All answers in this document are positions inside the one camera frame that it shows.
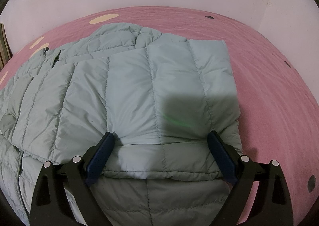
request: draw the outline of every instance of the pink fabric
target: pink fabric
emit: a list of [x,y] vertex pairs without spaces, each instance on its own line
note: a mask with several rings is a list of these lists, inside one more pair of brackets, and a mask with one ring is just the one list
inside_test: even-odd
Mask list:
[[[112,13],[119,16],[89,24],[96,17]],[[39,46],[49,43],[53,49],[114,22],[130,22],[192,39],[226,41],[240,103],[243,152],[257,162],[280,162],[297,225],[319,195],[318,186],[311,193],[307,189],[311,175],[319,178],[319,106],[280,51],[247,25],[214,13],[171,7],[130,7],[96,13],[47,32],[33,49],[29,50],[31,42],[15,54],[0,73],[2,77],[8,72],[0,88]],[[250,199],[240,221],[247,217],[251,204]]]

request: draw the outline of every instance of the wrinkled fabric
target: wrinkled fabric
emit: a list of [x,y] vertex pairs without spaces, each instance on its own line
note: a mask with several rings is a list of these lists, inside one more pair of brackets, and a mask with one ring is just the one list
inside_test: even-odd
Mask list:
[[21,191],[28,211],[43,162],[66,163],[110,131],[115,148],[91,190],[113,225],[208,225],[229,194],[208,133],[216,130],[241,154],[224,41],[104,25],[35,54],[0,91],[0,104],[4,140],[23,152],[19,180],[9,187]]

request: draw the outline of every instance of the mattress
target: mattress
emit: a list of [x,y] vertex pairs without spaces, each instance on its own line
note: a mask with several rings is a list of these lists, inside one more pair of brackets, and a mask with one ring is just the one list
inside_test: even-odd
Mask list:
[[[247,25],[214,13],[171,7],[96,13],[48,31],[14,54],[0,72],[0,89],[40,49],[77,41],[115,22],[135,23],[187,39],[226,42],[241,110],[243,152],[256,162],[280,162],[297,225],[319,195],[319,188],[314,186],[314,178],[319,177],[319,106],[291,63]],[[240,221],[249,214],[256,187],[257,183]]]

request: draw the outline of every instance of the gray spot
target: gray spot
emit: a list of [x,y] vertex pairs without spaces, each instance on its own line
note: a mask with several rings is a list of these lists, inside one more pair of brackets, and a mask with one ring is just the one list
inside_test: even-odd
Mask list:
[[316,186],[316,178],[314,175],[312,175],[308,180],[308,192],[311,193]]

